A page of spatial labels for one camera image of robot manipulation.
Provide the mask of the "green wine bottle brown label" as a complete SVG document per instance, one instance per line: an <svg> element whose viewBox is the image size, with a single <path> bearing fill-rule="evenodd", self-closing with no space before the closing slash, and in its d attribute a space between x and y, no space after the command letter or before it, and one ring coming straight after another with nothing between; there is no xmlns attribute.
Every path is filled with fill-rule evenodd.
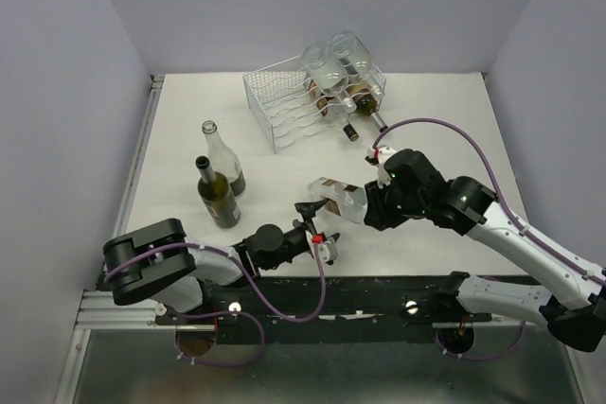
<svg viewBox="0 0 606 404"><path fill-rule="evenodd" d="M378 103L369 92L358 93L353 97L356 103L356 113L368 117L379 132L387 129L387 125L379 113Z"/></svg>

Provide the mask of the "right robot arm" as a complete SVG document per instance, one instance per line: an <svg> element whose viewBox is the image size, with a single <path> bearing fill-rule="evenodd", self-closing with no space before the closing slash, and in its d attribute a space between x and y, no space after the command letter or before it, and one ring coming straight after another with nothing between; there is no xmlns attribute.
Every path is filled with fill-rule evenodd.
<svg viewBox="0 0 606 404"><path fill-rule="evenodd" d="M435 300L442 318L501 315L544 326L578 351L597 349L605 335L603 267L534 229L475 179L445 180L417 150L371 148L366 160L377 168L377 178L365 185L365 225L383 231L429 220L489 247L537 282L520 285L453 272L454 283Z"/></svg>

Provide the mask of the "small bottle brown label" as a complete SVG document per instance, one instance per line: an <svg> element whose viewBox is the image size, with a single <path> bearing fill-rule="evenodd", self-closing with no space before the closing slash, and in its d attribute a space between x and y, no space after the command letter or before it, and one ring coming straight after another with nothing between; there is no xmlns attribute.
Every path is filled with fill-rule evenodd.
<svg viewBox="0 0 606 404"><path fill-rule="evenodd" d="M368 208L365 190L354 184L320 177L307 186L313 202L327 200L324 208L344 220L363 225Z"/></svg>

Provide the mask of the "clear round bottle back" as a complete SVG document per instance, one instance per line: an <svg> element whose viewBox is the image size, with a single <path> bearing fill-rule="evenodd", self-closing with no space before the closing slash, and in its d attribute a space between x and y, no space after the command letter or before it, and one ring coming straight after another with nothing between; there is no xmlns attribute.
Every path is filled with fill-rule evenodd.
<svg viewBox="0 0 606 404"><path fill-rule="evenodd" d="M334 35L330 40L330 51L345 67L353 84L365 84L377 100L383 98L378 67L354 32L344 30Z"/></svg>

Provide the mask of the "clear bottle black cap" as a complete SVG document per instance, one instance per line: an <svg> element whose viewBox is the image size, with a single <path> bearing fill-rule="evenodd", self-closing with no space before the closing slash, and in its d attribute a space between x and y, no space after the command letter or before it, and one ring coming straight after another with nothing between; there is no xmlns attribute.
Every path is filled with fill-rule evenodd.
<svg viewBox="0 0 606 404"><path fill-rule="evenodd" d="M349 114L346 112L342 103L334 97L328 97L322 94L314 81L310 84L310 98L322 117L330 124L334 124L338 127L347 137L349 142L355 142L359 139L359 134L351 125Z"/></svg>

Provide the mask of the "clear bottle silver cap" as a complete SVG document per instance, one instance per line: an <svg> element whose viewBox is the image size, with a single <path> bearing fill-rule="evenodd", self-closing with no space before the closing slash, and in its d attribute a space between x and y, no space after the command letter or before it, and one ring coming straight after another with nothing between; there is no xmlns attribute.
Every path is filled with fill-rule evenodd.
<svg viewBox="0 0 606 404"><path fill-rule="evenodd" d="M327 43L311 43L303 51L301 61L325 96L340 101L348 114L356 111L356 104L347 90L348 73L332 54Z"/></svg>

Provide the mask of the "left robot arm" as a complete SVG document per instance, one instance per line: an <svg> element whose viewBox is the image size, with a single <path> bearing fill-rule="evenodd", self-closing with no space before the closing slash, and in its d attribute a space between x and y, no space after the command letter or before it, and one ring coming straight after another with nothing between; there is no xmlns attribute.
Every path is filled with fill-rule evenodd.
<svg viewBox="0 0 606 404"><path fill-rule="evenodd" d="M319 232L313 222L325 204L298 202L294 208L301 218L293 221L292 229L263 224L231 246L187 236L179 219L158 221L105 243L103 282L118 306L151 299L198 324L210 310L204 281L227 288L247 286L262 271L275 270L303 254L320 264L332 264L340 235Z"/></svg>

